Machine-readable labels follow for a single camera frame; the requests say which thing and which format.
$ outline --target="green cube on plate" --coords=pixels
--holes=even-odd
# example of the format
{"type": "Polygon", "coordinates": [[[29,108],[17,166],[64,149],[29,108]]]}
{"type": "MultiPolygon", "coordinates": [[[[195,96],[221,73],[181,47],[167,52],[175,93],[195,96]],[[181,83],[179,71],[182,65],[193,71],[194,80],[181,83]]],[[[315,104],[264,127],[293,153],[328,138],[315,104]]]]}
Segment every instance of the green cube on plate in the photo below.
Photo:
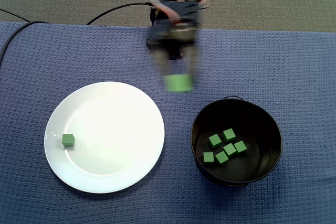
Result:
{"type": "Polygon", "coordinates": [[[217,155],[215,155],[217,162],[220,165],[223,165],[226,161],[229,160],[229,158],[226,156],[224,152],[220,152],[217,155]]]}
{"type": "Polygon", "coordinates": [[[164,77],[169,92],[186,92],[193,90],[193,79],[190,74],[171,74],[164,77]]]}
{"type": "Polygon", "coordinates": [[[225,150],[226,154],[230,157],[233,154],[235,154],[237,152],[236,148],[233,146],[232,143],[229,143],[228,145],[225,145],[223,147],[223,149],[225,150]]]}
{"type": "Polygon", "coordinates": [[[238,143],[235,143],[235,147],[238,153],[242,153],[247,150],[246,145],[244,144],[243,141],[239,141],[238,143]]]}
{"type": "Polygon", "coordinates": [[[211,148],[215,148],[217,146],[220,146],[220,144],[222,143],[222,140],[220,140],[219,136],[217,134],[209,137],[209,142],[210,142],[210,146],[211,148]]]}
{"type": "Polygon", "coordinates": [[[75,144],[75,137],[72,134],[63,134],[62,136],[63,146],[73,146],[75,144]]]}
{"type": "Polygon", "coordinates": [[[203,161],[204,161],[204,164],[213,164],[214,163],[214,153],[213,152],[203,152],[203,161]]]}
{"type": "Polygon", "coordinates": [[[234,140],[236,138],[236,135],[232,129],[228,129],[223,132],[223,137],[224,137],[225,142],[228,143],[234,140]]]}

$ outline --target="green cube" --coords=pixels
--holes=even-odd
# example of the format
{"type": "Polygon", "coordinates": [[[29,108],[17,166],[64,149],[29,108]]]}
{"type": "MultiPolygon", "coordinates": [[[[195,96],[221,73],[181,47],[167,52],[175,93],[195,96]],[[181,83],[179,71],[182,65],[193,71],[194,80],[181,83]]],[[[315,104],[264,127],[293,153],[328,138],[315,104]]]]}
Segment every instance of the green cube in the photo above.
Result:
{"type": "Polygon", "coordinates": [[[213,164],[214,163],[214,153],[203,152],[203,161],[204,161],[204,164],[213,164]]]}
{"type": "Polygon", "coordinates": [[[225,142],[227,143],[227,142],[231,142],[232,140],[234,140],[236,138],[236,135],[232,129],[228,129],[223,132],[223,137],[224,137],[225,142]]]}
{"type": "Polygon", "coordinates": [[[224,152],[220,152],[217,155],[215,155],[217,162],[220,165],[223,165],[226,161],[229,160],[229,158],[226,156],[224,152]]]}
{"type": "Polygon", "coordinates": [[[226,154],[230,157],[233,154],[235,154],[237,152],[236,148],[233,146],[232,143],[229,143],[228,145],[225,145],[223,147],[223,149],[225,150],[226,154]]]}
{"type": "Polygon", "coordinates": [[[164,77],[165,86],[169,92],[186,92],[193,90],[193,80],[190,74],[171,74],[164,77]]]}
{"type": "Polygon", "coordinates": [[[62,144],[63,146],[73,146],[75,143],[75,137],[72,134],[63,134],[62,144]]]}
{"type": "Polygon", "coordinates": [[[220,144],[222,143],[222,140],[220,140],[219,136],[217,134],[209,137],[210,140],[210,146],[211,148],[215,148],[217,146],[220,146],[220,144]]]}
{"type": "Polygon", "coordinates": [[[238,153],[241,153],[241,152],[244,152],[245,150],[247,150],[243,141],[239,141],[238,143],[235,143],[235,147],[236,147],[238,153]]]}

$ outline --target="table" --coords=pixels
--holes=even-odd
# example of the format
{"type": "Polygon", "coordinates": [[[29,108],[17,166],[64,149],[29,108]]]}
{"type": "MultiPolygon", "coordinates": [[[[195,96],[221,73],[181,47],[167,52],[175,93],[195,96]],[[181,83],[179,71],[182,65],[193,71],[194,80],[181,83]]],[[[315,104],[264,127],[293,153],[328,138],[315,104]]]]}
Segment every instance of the table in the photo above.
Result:
{"type": "MultiPolygon", "coordinates": [[[[20,25],[0,23],[0,47],[20,25]]],[[[13,39],[0,67],[0,222],[334,223],[336,34],[200,30],[195,91],[168,93],[146,48],[147,31],[34,24],[13,39]],[[44,153],[56,106],[100,81],[146,92],[166,131],[153,170],[105,195],[64,184],[44,153]],[[243,188],[204,178],[190,146],[197,113],[227,95],[268,111],[284,141],[275,170],[243,188]]]]}

